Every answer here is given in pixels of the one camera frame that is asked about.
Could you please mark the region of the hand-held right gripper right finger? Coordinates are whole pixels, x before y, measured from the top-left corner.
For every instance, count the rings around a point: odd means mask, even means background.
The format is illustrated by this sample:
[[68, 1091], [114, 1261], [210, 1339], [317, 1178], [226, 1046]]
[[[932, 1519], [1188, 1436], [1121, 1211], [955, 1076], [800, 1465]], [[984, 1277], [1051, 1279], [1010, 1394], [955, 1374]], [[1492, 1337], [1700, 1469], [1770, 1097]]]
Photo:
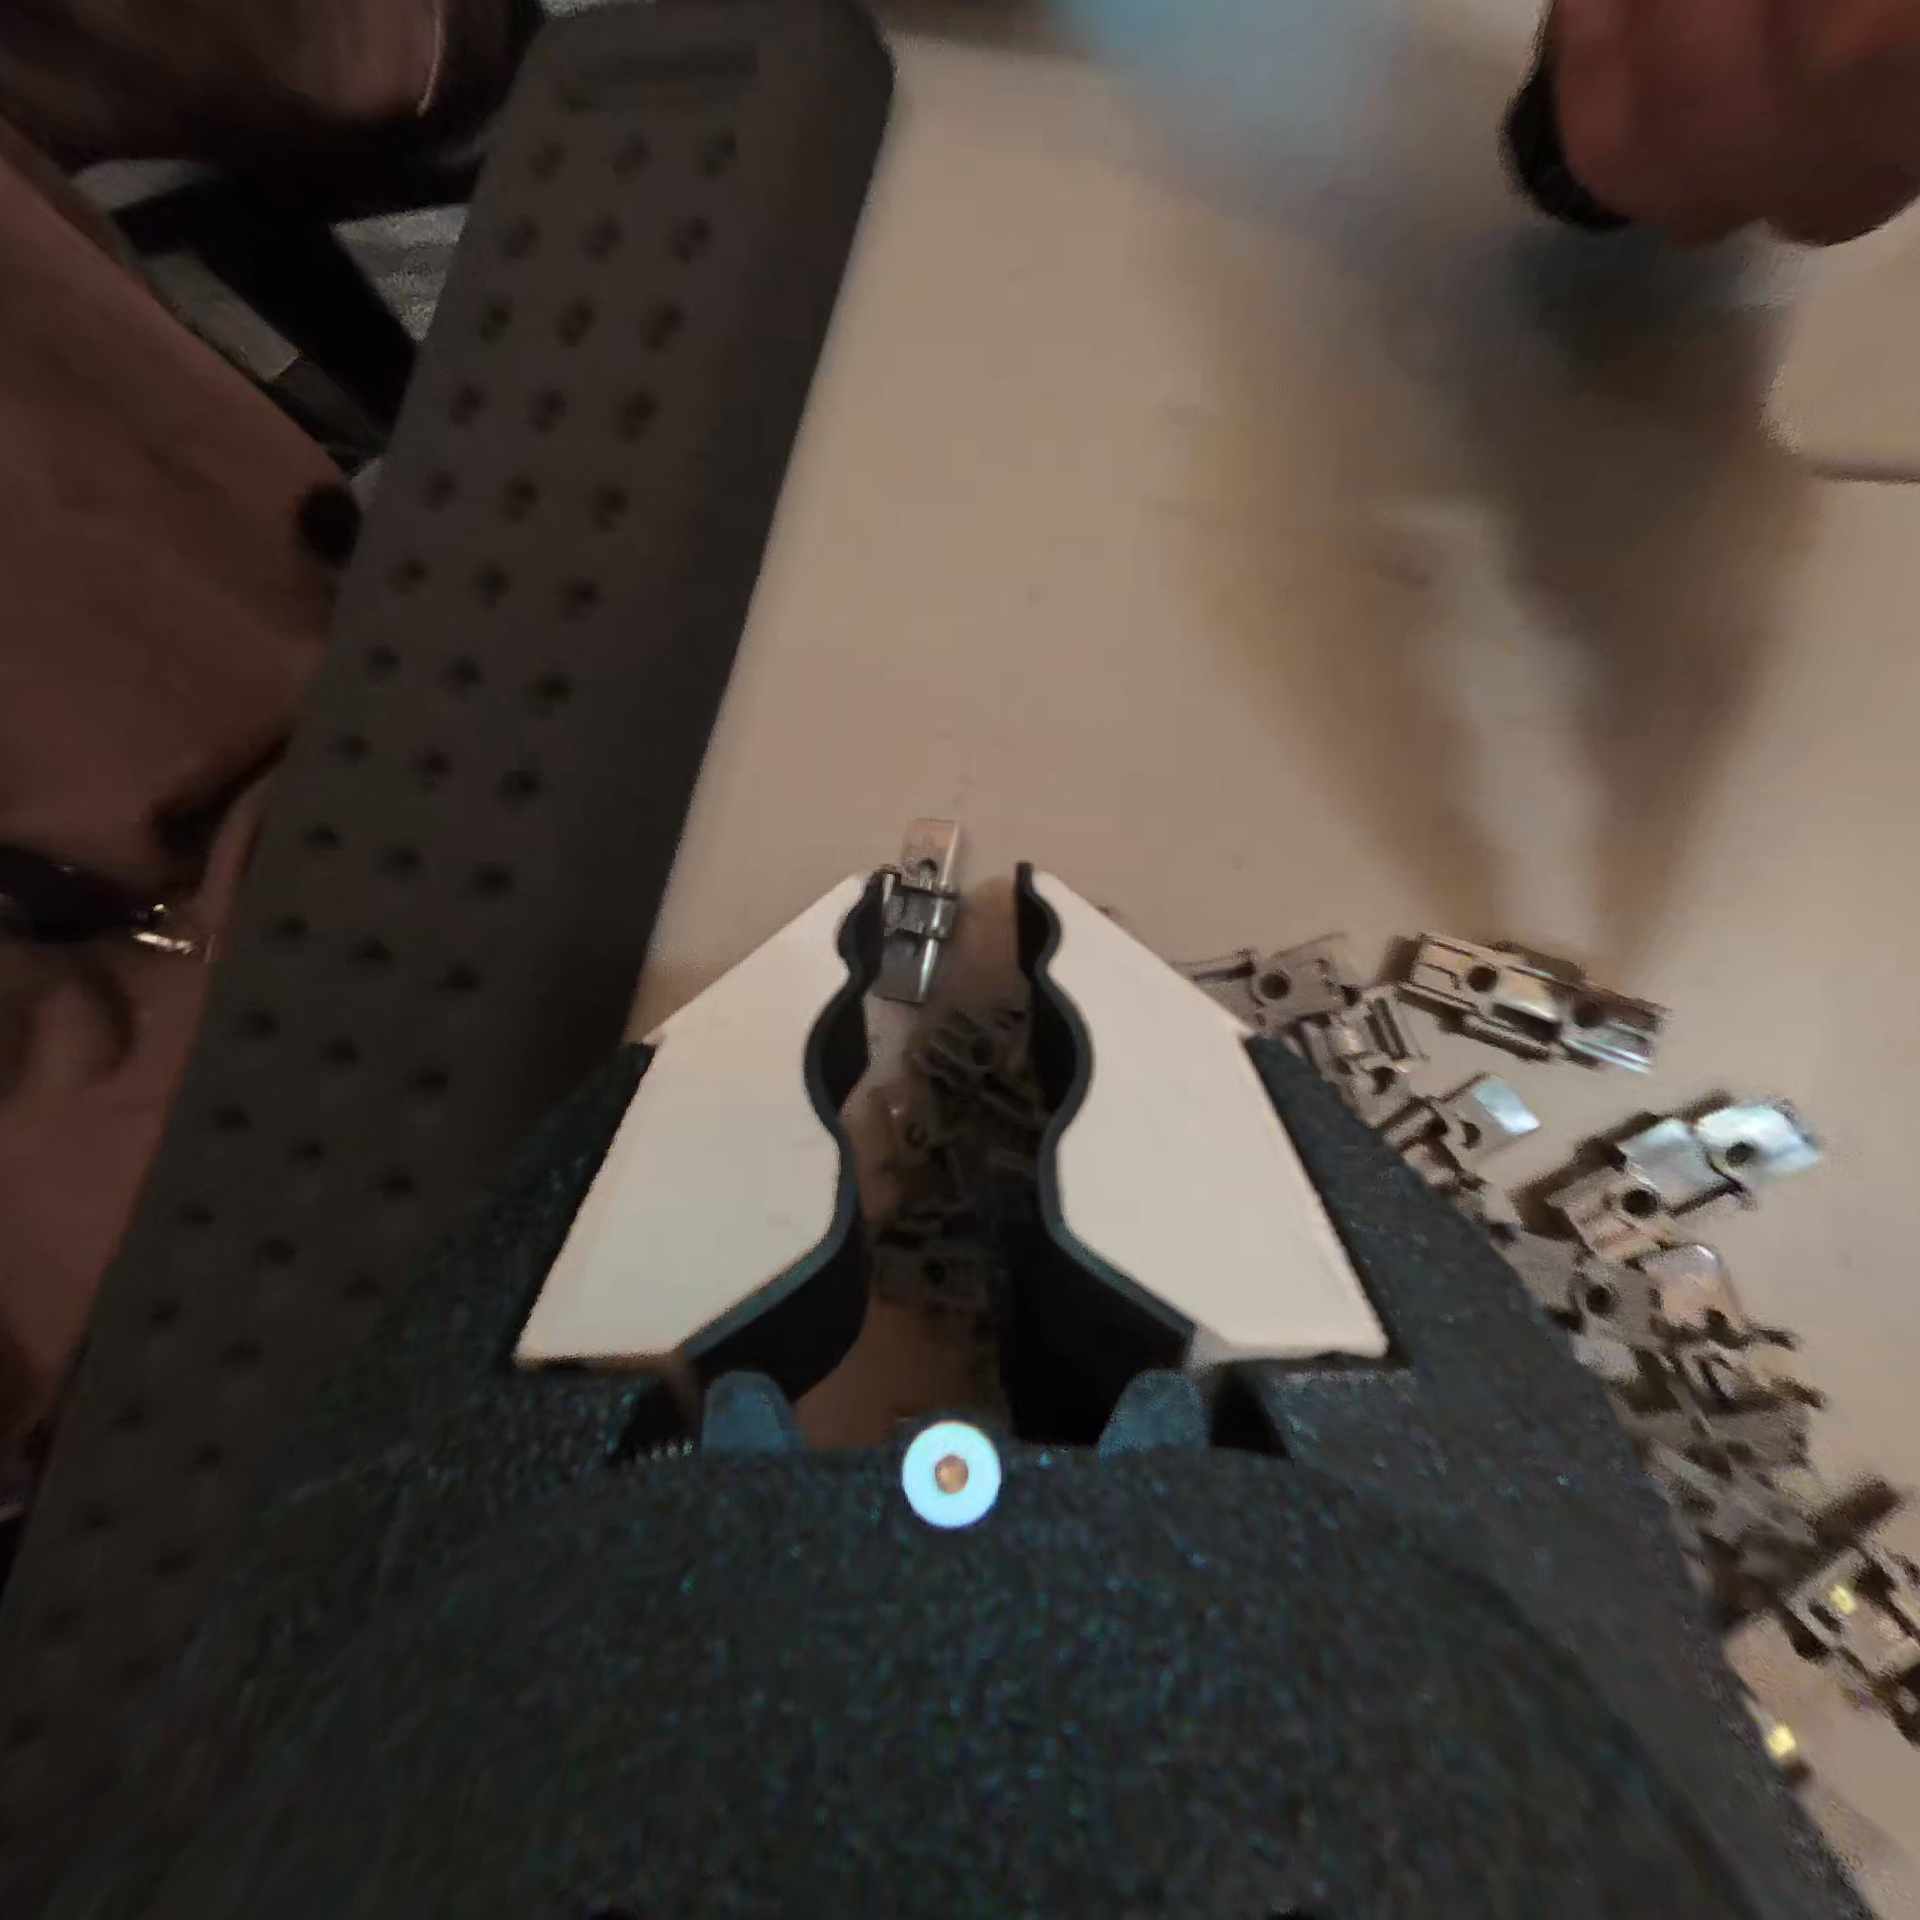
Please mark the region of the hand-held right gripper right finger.
[[1016, 877], [1041, 1214], [1068, 1337], [1122, 1372], [1383, 1362], [1391, 1332], [1256, 1057], [1256, 1031], [1057, 874]]

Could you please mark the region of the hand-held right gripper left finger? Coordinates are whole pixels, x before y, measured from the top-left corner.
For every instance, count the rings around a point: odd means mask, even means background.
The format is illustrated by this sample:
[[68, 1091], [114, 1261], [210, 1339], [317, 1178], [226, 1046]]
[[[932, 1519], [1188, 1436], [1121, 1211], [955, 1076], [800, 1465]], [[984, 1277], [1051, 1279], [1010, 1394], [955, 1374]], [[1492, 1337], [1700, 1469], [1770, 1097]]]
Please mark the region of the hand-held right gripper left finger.
[[537, 1370], [821, 1386], [869, 1309], [843, 1108], [885, 881], [839, 881], [640, 1045], [640, 1081], [519, 1330]]

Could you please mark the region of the single grey track piece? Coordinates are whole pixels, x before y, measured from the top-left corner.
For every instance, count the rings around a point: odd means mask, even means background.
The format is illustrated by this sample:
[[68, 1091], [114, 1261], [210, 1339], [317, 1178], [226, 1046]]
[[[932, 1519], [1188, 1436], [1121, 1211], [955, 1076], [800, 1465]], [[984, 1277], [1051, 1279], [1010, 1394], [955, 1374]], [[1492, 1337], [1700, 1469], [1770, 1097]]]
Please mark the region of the single grey track piece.
[[881, 871], [877, 1002], [923, 1005], [939, 980], [962, 909], [965, 831], [959, 820], [917, 818], [898, 858]]

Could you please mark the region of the pile of grey track links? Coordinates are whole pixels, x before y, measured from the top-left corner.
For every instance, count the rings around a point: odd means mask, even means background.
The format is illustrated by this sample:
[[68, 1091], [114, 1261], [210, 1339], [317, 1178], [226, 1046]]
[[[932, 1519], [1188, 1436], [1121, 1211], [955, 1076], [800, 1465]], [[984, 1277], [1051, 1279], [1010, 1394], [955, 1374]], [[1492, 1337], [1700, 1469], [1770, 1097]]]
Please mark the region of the pile of grey track links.
[[1863, 1718], [1916, 1745], [1916, 1495], [1823, 1477], [1797, 1337], [1745, 1308], [1703, 1235], [1819, 1162], [1799, 1113], [1728, 1095], [1645, 1113], [1514, 1195], [1499, 1157], [1540, 1116], [1497, 1073], [1429, 1089], [1415, 1014], [1524, 1062], [1648, 1067], [1665, 1011], [1543, 953], [1429, 935], [1373, 977], [1338, 932], [1178, 970], [1473, 1220], [1600, 1381], [1776, 1769], [1833, 1766]]

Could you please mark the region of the grey desk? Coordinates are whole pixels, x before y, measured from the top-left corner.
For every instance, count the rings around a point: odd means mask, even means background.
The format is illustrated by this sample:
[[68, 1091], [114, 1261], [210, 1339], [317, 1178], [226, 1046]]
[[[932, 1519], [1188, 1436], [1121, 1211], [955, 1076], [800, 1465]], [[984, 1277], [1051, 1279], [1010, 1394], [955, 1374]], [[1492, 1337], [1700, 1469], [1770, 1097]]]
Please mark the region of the grey desk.
[[[1776, 275], [1621, 258], [1497, 157], [1539, 5], [1420, 5], [1361, 129], [890, 7], [897, 108], [632, 1033], [915, 817], [1167, 958], [1443, 931], [1669, 1014], [1522, 1069], [1824, 1159], [1725, 1222], [1832, 1474], [1916, 1490], [1916, 490], [1763, 430]], [[1236, 101], [1218, 94], [1236, 89]]]

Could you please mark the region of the person's left hand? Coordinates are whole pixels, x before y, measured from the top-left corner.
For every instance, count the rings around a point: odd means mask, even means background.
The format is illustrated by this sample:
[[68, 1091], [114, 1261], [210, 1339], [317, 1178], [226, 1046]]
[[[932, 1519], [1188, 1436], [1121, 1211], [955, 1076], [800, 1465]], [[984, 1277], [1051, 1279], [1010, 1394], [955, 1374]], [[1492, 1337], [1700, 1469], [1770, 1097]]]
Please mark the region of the person's left hand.
[[1836, 246], [1916, 204], [1916, 2], [1557, 2], [1540, 53], [1571, 181], [1627, 225]]

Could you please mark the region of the black perforated foam pad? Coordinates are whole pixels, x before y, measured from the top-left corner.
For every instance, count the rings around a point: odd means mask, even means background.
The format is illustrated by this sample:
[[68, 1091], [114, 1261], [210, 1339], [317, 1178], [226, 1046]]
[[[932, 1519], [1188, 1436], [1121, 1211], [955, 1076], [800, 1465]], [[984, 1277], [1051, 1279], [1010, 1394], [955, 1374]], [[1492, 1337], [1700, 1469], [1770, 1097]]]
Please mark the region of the black perforated foam pad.
[[892, 94], [857, 5], [535, 39], [60, 1388], [8, 1697], [161, 1663], [311, 1386], [617, 1043]]

